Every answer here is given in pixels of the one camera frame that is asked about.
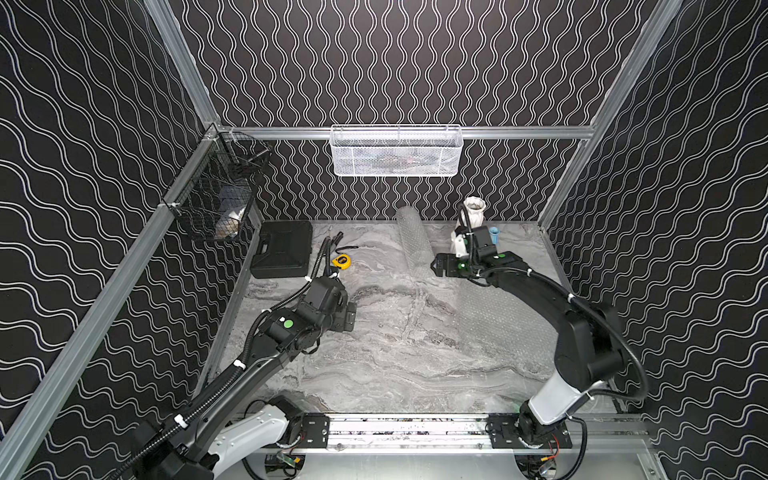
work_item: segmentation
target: blue object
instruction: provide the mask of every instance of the blue object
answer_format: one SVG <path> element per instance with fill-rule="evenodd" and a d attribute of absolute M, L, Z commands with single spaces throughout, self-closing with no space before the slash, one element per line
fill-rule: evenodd
<path fill-rule="evenodd" d="M 488 232 L 491 234 L 491 242 L 496 245 L 498 243 L 498 228 L 491 227 L 488 229 Z"/>

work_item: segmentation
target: tape measure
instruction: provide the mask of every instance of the tape measure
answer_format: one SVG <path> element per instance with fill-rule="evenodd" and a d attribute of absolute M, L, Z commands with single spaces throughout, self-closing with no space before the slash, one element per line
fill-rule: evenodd
<path fill-rule="evenodd" d="M 349 258 L 349 255 L 346 253 L 342 253 L 338 257 L 334 258 L 333 262 L 331 263 L 339 267 L 341 270 L 346 270 L 350 265 L 352 265 L 352 259 Z"/>

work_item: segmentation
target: wavy line pattern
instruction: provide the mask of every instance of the wavy line pattern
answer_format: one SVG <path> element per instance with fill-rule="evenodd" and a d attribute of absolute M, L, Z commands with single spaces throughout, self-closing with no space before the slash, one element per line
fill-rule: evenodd
<path fill-rule="evenodd" d="M 222 122 L 589 124 L 655 0 L 171 0 Z"/>
<path fill-rule="evenodd" d="M 397 178 L 337 177 L 328 142 L 281 141 L 257 181 L 256 203 L 270 220 L 393 220 L 404 205 L 425 220 L 448 220 L 463 198 L 479 195 L 489 220 L 536 220 L 577 143 L 466 141 L 454 177 Z"/>
<path fill-rule="evenodd" d="M 766 65 L 765 2 L 685 2 L 550 230 L 627 319 L 676 480 L 768 478 Z"/>
<path fill-rule="evenodd" d="M 195 243 L 172 226 L 23 478 L 102 478 L 133 427 L 192 396 L 252 236 Z"/>
<path fill-rule="evenodd" d="M 137 0 L 0 0 L 0 439 L 203 127 Z"/>

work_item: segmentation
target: black wire basket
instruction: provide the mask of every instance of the black wire basket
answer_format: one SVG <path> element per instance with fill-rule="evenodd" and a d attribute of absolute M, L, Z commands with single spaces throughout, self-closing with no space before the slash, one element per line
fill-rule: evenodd
<path fill-rule="evenodd" d="M 234 180 L 260 174 L 275 151 L 275 142 L 258 140 L 242 132 L 222 132 L 220 136 L 230 154 L 228 174 Z"/>
<path fill-rule="evenodd" d="M 192 240 L 211 242 L 238 238 L 253 205 L 248 180 L 233 178 L 230 172 L 237 159 L 224 151 L 207 155 L 182 193 L 183 200 L 171 206 L 181 231 Z"/>

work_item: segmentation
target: cable tie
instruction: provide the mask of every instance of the cable tie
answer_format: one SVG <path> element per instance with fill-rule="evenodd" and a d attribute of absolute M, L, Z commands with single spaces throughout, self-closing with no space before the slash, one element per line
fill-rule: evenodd
<path fill-rule="evenodd" d="M 180 426 L 182 429 L 184 429 L 184 430 L 186 430 L 186 429 L 187 429 L 187 427 L 189 426 L 189 424 L 188 424 L 188 423 L 186 423 L 186 422 L 184 421 L 184 416 L 183 416 L 183 415 L 181 415 L 181 414 L 178 414 L 178 415 L 176 415 L 176 416 L 174 417 L 174 422 L 178 423 L 178 424 L 179 424 L 179 426 Z"/>

